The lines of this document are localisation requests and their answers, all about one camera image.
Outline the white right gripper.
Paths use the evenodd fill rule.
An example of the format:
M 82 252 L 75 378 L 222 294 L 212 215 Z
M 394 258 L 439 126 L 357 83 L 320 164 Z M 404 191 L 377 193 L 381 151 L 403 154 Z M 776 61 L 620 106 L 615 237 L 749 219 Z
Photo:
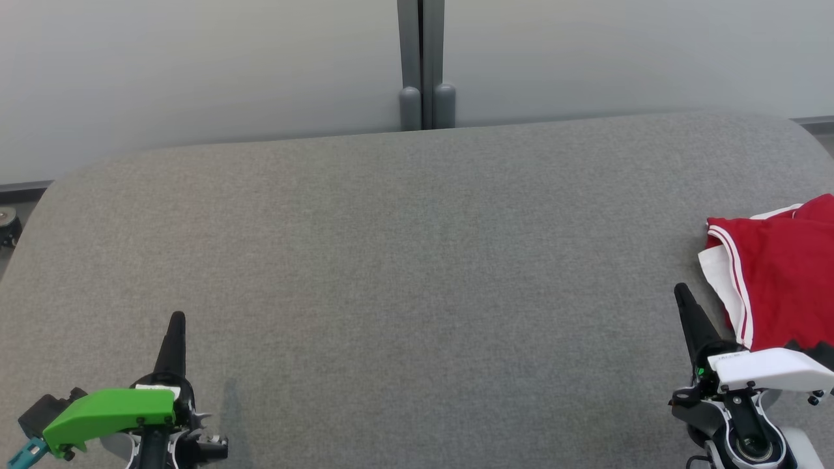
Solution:
M 741 350 L 724 339 L 685 283 L 674 288 L 694 377 L 670 398 L 702 454 L 688 468 L 822 468 L 809 436 L 778 427 L 768 407 L 784 391 L 807 393 L 818 404 L 832 389 L 832 371 L 801 351 Z

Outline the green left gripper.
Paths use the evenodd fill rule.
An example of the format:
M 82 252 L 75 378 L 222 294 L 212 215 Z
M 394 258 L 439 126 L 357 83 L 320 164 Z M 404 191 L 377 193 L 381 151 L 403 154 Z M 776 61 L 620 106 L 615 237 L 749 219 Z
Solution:
M 186 317 L 175 311 L 152 374 L 130 387 L 71 401 L 46 425 L 42 439 L 59 458 L 99 440 L 108 451 L 125 454 L 128 468 L 201 468 L 229 457 L 226 437 L 206 434 L 208 417 L 196 410 L 186 379 Z

